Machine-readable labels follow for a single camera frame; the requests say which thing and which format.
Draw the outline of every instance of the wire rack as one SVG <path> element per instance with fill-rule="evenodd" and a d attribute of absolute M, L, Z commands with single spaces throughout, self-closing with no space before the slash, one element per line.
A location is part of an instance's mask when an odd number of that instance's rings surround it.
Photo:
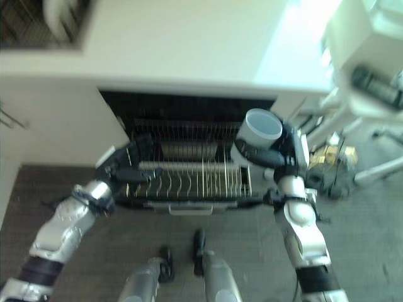
<path fill-rule="evenodd" d="M 132 138 L 149 133 L 156 145 L 143 170 L 163 168 L 155 180 L 133 187 L 128 198 L 234 199 L 252 195 L 249 169 L 231 162 L 230 147 L 241 123 L 135 120 Z"/>
<path fill-rule="evenodd" d="M 150 134 L 156 146 L 153 161 L 224 161 L 241 123 L 205 121 L 134 121 L 132 139 Z"/>
<path fill-rule="evenodd" d="M 71 32 L 74 43 L 89 6 L 79 0 L 74 13 L 77 31 Z M 0 46 L 3 48 L 61 47 L 43 18 L 42 0 L 0 0 Z"/>

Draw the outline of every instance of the dishwasher rack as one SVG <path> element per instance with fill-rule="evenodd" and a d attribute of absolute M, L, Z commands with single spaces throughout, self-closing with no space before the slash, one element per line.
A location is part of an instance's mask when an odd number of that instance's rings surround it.
<path fill-rule="evenodd" d="M 230 159 L 241 123 L 136 119 L 133 124 L 132 139 L 150 134 L 155 141 L 150 160 L 139 168 L 164 170 L 147 184 L 127 184 L 127 198 L 233 201 L 253 195 L 249 169 Z"/>

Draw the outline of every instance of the wire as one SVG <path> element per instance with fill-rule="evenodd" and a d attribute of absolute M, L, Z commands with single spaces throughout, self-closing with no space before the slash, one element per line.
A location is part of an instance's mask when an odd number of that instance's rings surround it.
<path fill-rule="evenodd" d="M 344 145 L 344 142 L 345 142 L 345 141 L 346 141 L 346 139 L 344 138 L 343 141 L 341 142 L 341 145 L 340 145 L 340 151 L 341 151 L 341 149 L 343 148 L 343 145 Z M 331 187 L 334 187 L 334 185 L 336 184 L 336 181 L 337 181 L 337 179 L 338 179 L 338 173 L 339 173 L 340 164 L 341 164 L 341 159 L 338 159 L 338 163 L 337 163 L 337 165 L 336 165 L 336 172 L 334 173 L 334 181 L 333 181 Z"/>
<path fill-rule="evenodd" d="M 70 197 L 70 196 L 68 195 L 68 196 L 63 196 L 63 197 L 55 198 L 55 199 L 53 199 L 53 200 L 51 200 L 51 201 L 43 201 L 43 200 L 41 200 L 41 201 L 40 201 L 40 204 L 41 204 L 42 206 L 45 206 L 45 207 L 48 208 L 48 209 L 51 209 L 51 210 L 54 212 L 54 211 L 56 211 L 57 206 L 58 206 L 63 200 L 67 199 L 68 197 Z"/>
<path fill-rule="evenodd" d="M 296 302 L 296 300 L 297 300 L 297 297 L 298 297 L 298 292 L 299 292 L 299 283 L 298 283 L 298 276 L 297 275 L 295 275 L 295 289 L 294 289 L 294 295 L 293 295 L 293 297 L 292 297 L 292 300 L 291 300 L 291 302 Z"/>

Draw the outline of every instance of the white cabinet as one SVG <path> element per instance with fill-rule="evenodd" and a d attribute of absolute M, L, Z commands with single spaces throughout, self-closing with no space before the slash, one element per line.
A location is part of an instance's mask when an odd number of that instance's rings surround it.
<path fill-rule="evenodd" d="M 79 82 L 13 79 L 0 82 L 4 109 L 28 121 L 5 131 L 7 153 L 23 162 L 93 165 L 127 136 L 94 86 Z"/>

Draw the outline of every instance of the black cable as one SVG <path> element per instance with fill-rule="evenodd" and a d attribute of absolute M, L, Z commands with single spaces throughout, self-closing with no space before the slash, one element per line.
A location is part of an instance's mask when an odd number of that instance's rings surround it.
<path fill-rule="evenodd" d="M 295 282 L 294 295 L 293 295 L 293 297 L 292 297 L 291 302 L 296 302 L 297 296 L 298 296 L 298 289 L 300 288 L 300 287 L 298 286 L 299 283 L 298 283 L 298 277 L 297 277 L 297 275 L 295 275 L 295 279 L 296 279 L 297 282 Z"/>
<path fill-rule="evenodd" d="M 65 199 L 67 199 L 68 197 L 70 197 L 70 195 L 67 196 L 63 196 L 63 197 L 59 197 L 59 198 L 55 198 L 54 200 L 51 201 L 40 201 L 40 204 L 42 206 L 45 206 L 48 209 L 51 209 L 53 212 L 56 211 L 57 206 Z"/>
<path fill-rule="evenodd" d="M 346 141 L 346 139 L 344 138 L 343 141 L 341 142 L 341 145 L 340 145 L 340 151 L 341 151 L 341 149 L 343 148 L 343 145 L 344 145 L 344 142 L 345 142 L 345 141 Z M 337 164 L 336 164 L 336 173 L 334 174 L 334 181 L 333 181 L 333 183 L 332 183 L 331 188 L 334 187 L 334 185 L 336 184 L 336 181 L 337 181 L 337 179 L 338 179 L 338 173 L 339 173 L 340 164 L 341 164 L 341 159 L 338 159 L 338 162 L 337 162 Z"/>
<path fill-rule="evenodd" d="M 303 128 L 306 126 L 307 123 L 311 121 L 311 119 L 314 118 L 314 115 L 308 115 L 308 117 L 301 123 L 301 125 L 298 126 L 299 129 Z"/>
<path fill-rule="evenodd" d="M 324 118 L 323 116 L 321 116 L 322 120 L 321 120 L 320 123 L 318 123 L 319 118 L 317 119 L 316 124 L 315 124 L 311 129 L 309 129 L 308 131 L 305 132 L 305 134 L 306 134 L 307 136 L 310 135 L 313 131 L 315 131 L 316 129 L 318 129 L 318 127 L 323 124 L 325 118 Z"/>

